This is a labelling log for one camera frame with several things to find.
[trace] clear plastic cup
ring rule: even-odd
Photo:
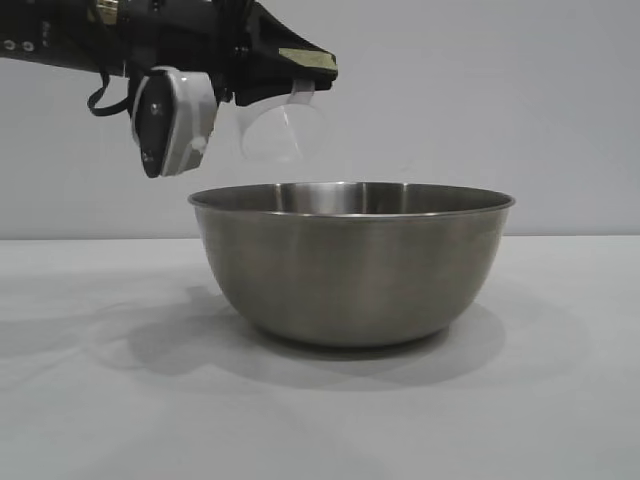
[[[298,162],[323,147],[327,122],[311,104],[315,86],[295,82],[290,95],[257,102],[238,111],[240,149],[249,161]]]

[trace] black cable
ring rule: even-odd
[[[118,38],[116,38],[113,35],[113,33],[105,25],[102,19],[102,15],[98,11],[96,1],[85,0],[85,3],[87,4],[89,12],[93,16],[94,21],[98,25],[98,28],[102,31],[102,34],[105,40],[113,47],[114,50],[117,51],[117,53],[122,59],[122,62],[125,63],[129,67],[129,69],[136,70],[137,73],[140,74],[140,76],[152,76],[152,75],[163,74],[162,72],[154,71],[154,70],[151,70],[150,68],[146,68],[140,63],[138,63],[136,60],[134,60],[129,50],[120,42]],[[93,94],[91,94],[91,96],[87,100],[87,107],[89,108],[91,113],[96,117],[109,117],[112,115],[117,115],[129,109],[133,102],[133,95],[134,95],[131,91],[127,94],[127,97],[125,99],[121,100],[120,102],[114,105],[110,105],[108,107],[97,107],[98,102],[102,100],[102,98],[104,97],[104,94],[107,91],[107,88],[109,87],[109,83],[111,82],[111,77],[107,72],[106,68],[104,67],[104,64],[96,58],[97,55],[91,52],[86,52],[87,50],[90,50],[88,47],[86,47],[86,45],[84,50],[85,50],[85,53],[89,54],[89,57],[91,58],[91,60],[96,64],[98,73],[100,74],[100,78],[102,79],[102,87],[100,87]]]

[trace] metal bowl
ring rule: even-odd
[[[332,347],[415,340],[473,302],[508,195],[403,183],[229,187],[192,195],[213,274],[247,320]]]

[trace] gray backdrop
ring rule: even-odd
[[[226,106],[204,168],[147,180],[126,117],[85,108],[97,75],[0,60],[0,238],[194,236],[193,191],[360,179],[506,191],[511,233],[640,233],[637,0],[264,3],[338,55],[319,158],[241,160]]]

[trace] white table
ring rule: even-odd
[[[0,243],[3,480],[640,478],[640,238],[506,238],[447,334],[255,333],[196,240]]]

